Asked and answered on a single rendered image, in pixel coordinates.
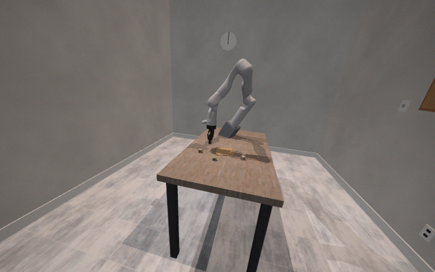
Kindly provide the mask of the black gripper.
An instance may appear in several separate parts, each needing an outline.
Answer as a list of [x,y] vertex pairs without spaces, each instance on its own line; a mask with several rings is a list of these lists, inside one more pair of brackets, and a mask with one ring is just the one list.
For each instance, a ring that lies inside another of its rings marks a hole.
[[216,126],[209,126],[209,125],[207,125],[207,129],[209,130],[208,134],[207,134],[208,144],[211,144],[211,141],[212,141],[212,139],[214,137],[214,130],[216,129]]

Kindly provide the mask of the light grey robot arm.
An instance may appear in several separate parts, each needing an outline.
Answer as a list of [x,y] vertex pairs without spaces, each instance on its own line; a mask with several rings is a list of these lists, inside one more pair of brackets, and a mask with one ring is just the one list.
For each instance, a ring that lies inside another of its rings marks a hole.
[[246,114],[251,110],[251,108],[256,103],[256,100],[250,96],[253,92],[253,67],[246,59],[239,60],[231,73],[228,75],[225,82],[221,87],[209,98],[207,104],[209,106],[209,111],[207,115],[207,120],[202,121],[202,124],[207,124],[209,126],[216,126],[216,116],[218,109],[218,102],[223,99],[226,94],[230,91],[232,87],[233,80],[237,74],[240,74],[243,78],[241,84],[243,103],[247,106],[240,107],[237,113],[234,115],[230,124],[234,127],[238,127],[241,121],[244,119]]

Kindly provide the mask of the tan flat mat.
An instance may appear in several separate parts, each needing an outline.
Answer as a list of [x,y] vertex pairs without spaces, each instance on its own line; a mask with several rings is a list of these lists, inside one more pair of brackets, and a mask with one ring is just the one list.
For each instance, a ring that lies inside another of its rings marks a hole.
[[216,155],[234,156],[232,148],[216,148]]

